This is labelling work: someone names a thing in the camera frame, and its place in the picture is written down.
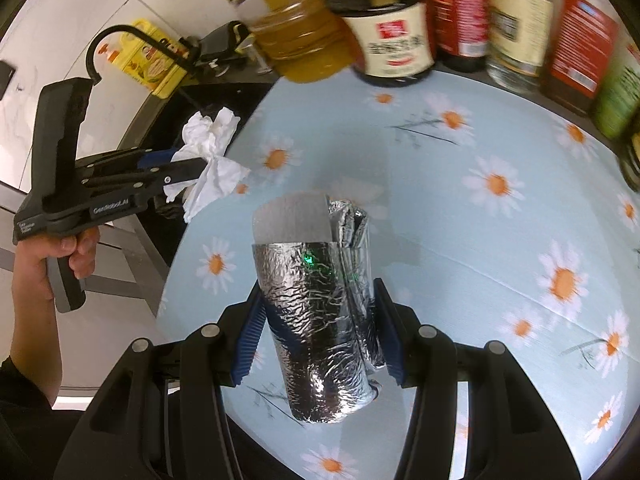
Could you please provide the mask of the person's left forearm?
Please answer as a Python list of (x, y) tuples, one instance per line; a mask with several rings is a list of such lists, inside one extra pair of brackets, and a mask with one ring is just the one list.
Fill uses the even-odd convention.
[(29, 297), (14, 290), (13, 304), (11, 360), (53, 405), (63, 378), (54, 302), (47, 296)]

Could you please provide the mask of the person's left hand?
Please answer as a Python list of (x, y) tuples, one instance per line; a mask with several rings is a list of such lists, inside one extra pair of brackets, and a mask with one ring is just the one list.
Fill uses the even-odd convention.
[(47, 258), (67, 258), (67, 266), (75, 278), (88, 278), (96, 268), (96, 245), (99, 241), (99, 229), (91, 228), (68, 237), (38, 234), (18, 242), (13, 267), (14, 302), (53, 299), (47, 277)]

